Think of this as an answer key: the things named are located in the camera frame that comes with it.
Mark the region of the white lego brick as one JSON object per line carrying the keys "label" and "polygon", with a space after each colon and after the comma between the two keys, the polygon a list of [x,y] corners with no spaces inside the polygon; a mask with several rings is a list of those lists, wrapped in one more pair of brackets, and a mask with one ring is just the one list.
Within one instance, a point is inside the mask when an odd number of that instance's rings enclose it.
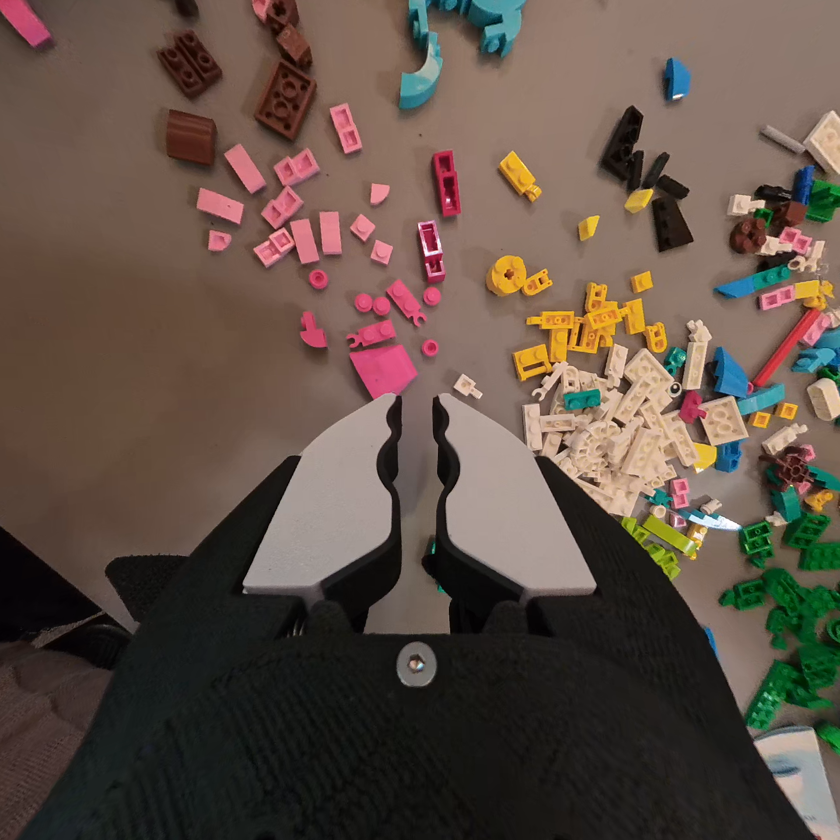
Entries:
{"label": "white lego brick", "polygon": [[839,116],[825,113],[802,144],[825,173],[839,176]]}

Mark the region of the light blue curved lego arch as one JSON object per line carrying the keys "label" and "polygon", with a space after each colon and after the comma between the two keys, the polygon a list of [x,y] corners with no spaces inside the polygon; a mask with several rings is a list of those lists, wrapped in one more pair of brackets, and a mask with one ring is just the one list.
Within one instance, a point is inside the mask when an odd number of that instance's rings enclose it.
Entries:
{"label": "light blue curved lego arch", "polygon": [[398,107],[407,111],[422,107],[436,92],[444,60],[438,35],[427,36],[427,56],[423,66],[414,73],[402,73]]}

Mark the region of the group of light pink lego pieces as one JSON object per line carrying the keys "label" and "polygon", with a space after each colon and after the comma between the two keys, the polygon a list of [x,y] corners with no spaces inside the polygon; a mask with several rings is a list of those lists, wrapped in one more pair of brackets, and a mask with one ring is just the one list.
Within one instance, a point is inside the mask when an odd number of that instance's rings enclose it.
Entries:
{"label": "group of light pink lego pieces", "polygon": [[[361,151],[363,148],[358,128],[348,103],[341,103],[330,109],[330,117],[342,150],[346,154]],[[255,162],[244,146],[238,143],[226,150],[224,158],[231,170],[242,183],[249,195],[255,195],[267,186]],[[307,217],[298,213],[303,208],[302,198],[294,187],[320,173],[317,159],[309,148],[294,157],[287,156],[275,166],[275,173],[282,184],[280,193],[264,207],[261,216],[270,225],[272,233],[268,239],[254,248],[259,262],[270,268],[292,252],[297,252],[300,263],[304,266],[319,262],[322,253],[326,256],[342,255],[341,223],[338,212],[320,212],[320,249]],[[391,187],[387,184],[371,185],[371,205],[381,205],[389,196]],[[231,224],[241,224],[245,205],[227,198],[220,193],[201,187],[198,192],[196,209],[200,212],[222,219]],[[351,225],[352,233],[362,242],[375,231],[375,225],[364,215],[360,215]],[[221,230],[208,232],[207,249],[211,253],[222,253],[232,241],[232,235]]]}

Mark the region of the cluster of brown lego bricks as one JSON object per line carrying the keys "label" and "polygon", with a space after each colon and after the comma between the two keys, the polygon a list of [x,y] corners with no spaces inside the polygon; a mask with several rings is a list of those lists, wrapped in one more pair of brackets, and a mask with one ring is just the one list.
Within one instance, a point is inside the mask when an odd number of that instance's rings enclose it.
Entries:
{"label": "cluster of brown lego bricks", "polygon": [[[317,83],[308,75],[312,49],[301,32],[295,1],[254,1],[255,15],[276,41],[280,58],[255,110],[255,119],[288,141],[294,141],[308,115]],[[175,33],[157,51],[163,68],[188,99],[195,99],[222,79],[221,67],[191,29]]]}

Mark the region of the group of hot pink lego pieces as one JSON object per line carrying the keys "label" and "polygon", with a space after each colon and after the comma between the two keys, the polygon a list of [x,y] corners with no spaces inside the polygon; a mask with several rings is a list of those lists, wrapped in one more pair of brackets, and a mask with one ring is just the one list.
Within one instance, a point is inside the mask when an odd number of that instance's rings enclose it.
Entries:
{"label": "group of hot pink lego pieces", "polygon": [[419,328],[427,320],[423,303],[403,279],[395,279],[379,297],[361,294],[355,304],[367,319],[341,341],[352,370],[372,399],[402,394],[418,377],[418,370],[408,348],[398,340],[392,316]]}

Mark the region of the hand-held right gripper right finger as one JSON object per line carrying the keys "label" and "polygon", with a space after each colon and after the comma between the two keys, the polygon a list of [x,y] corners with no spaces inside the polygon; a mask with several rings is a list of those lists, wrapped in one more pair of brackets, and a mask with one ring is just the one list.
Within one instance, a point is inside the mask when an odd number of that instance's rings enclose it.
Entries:
{"label": "hand-held right gripper right finger", "polygon": [[503,426],[435,397],[437,501],[432,576],[465,607],[590,595],[595,579],[540,467]]}

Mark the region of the yellow lego plate with clip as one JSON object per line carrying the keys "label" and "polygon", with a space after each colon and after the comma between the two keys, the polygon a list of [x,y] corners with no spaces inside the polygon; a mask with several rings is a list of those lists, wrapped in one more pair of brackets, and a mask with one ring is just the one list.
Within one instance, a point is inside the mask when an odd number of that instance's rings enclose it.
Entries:
{"label": "yellow lego plate with clip", "polygon": [[522,162],[515,151],[510,151],[499,163],[499,171],[514,191],[526,197],[531,203],[536,202],[542,194],[541,187],[530,169]]}

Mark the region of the pile of yellow lego pieces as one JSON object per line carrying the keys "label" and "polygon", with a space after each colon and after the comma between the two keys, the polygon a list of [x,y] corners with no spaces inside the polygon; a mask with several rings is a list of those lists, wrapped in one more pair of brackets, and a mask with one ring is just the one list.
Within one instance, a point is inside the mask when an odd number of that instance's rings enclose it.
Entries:
{"label": "pile of yellow lego pieces", "polygon": [[591,282],[585,289],[583,311],[542,310],[527,316],[526,326],[541,333],[540,359],[555,364],[566,362],[569,354],[614,350],[618,333],[638,336],[650,353],[664,354],[669,345],[666,327],[648,319],[645,292],[615,301],[609,298],[607,285]]}

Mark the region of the yellow round lego brick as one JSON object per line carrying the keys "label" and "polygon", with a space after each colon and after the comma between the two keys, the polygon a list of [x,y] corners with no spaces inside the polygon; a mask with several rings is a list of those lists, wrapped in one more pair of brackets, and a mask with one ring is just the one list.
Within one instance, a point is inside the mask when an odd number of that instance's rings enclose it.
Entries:
{"label": "yellow round lego brick", "polygon": [[488,269],[486,288],[494,295],[504,298],[519,292],[527,278],[523,259],[515,255],[504,255]]}

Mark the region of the person's black trousers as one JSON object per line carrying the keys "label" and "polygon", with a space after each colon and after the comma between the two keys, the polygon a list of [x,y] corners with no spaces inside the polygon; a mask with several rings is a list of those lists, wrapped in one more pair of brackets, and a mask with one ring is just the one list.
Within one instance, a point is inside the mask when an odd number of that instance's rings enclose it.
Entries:
{"label": "person's black trousers", "polygon": [[66,625],[47,648],[113,670],[131,634],[5,529],[1,530],[1,641],[33,642]]}

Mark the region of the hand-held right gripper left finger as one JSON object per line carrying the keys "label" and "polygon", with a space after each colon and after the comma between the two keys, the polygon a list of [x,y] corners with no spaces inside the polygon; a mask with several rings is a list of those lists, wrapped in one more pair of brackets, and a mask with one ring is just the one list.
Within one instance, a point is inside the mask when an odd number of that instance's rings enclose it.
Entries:
{"label": "hand-held right gripper left finger", "polygon": [[245,574],[245,594],[370,608],[395,586],[403,554],[394,486],[401,435],[402,398],[388,393],[302,451]]}

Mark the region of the large teal lego assembly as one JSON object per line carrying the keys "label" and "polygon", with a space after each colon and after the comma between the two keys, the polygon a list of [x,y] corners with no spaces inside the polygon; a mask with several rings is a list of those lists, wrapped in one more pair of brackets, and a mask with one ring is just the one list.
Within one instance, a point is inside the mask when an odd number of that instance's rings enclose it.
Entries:
{"label": "large teal lego assembly", "polygon": [[470,24],[480,29],[479,50],[510,54],[522,26],[522,9],[525,1],[408,1],[407,20],[413,39],[420,49],[427,47],[429,26],[427,10],[434,4],[445,12],[465,16]]}

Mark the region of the dark magenta lego brick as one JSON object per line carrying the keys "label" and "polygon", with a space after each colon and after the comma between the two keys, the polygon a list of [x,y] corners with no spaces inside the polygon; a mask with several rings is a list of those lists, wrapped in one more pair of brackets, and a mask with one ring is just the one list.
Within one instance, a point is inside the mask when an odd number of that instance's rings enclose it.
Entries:
{"label": "dark magenta lego brick", "polygon": [[436,222],[431,219],[418,223],[417,232],[427,282],[430,284],[443,282],[446,279],[444,250]]}
{"label": "dark magenta lego brick", "polygon": [[432,158],[432,170],[437,188],[437,199],[443,217],[461,214],[459,179],[452,150],[436,152]]}

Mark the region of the pile of mixed colour lego pieces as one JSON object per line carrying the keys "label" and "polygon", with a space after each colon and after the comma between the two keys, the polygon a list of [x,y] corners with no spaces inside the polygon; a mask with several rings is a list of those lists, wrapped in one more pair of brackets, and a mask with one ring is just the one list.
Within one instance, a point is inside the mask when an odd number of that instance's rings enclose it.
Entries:
{"label": "pile of mixed colour lego pieces", "polygon": [[809,385],[815,416],[838,425],[838,281],[827,276],[826,241],[804,230],[838,219],[838,184],[820,177],[817,166],[798,169],[790,186],[761,184],[734,193],[727,215],[734,221],[731,250],[758,259],[752,273],[715,287],[728,300],[751,299],[761,312],[797,307],[801,313],[771,355],[747,381],[741,414],[762,426],[773,406],[793,419],[796,407],[771,390],[773,378],[795,350],[795,373],[816,375],[834,385]]}

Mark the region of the white blue paper sheet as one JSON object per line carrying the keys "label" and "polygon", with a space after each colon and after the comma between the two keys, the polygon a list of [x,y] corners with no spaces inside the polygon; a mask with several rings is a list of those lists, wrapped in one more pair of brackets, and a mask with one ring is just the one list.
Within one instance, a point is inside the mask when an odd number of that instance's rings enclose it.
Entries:
{"label": "white blue paper sheet", "polygon": [[812,834],[838,839],[837,810],[815,730],[778,728],[760,735],[753,744]]}

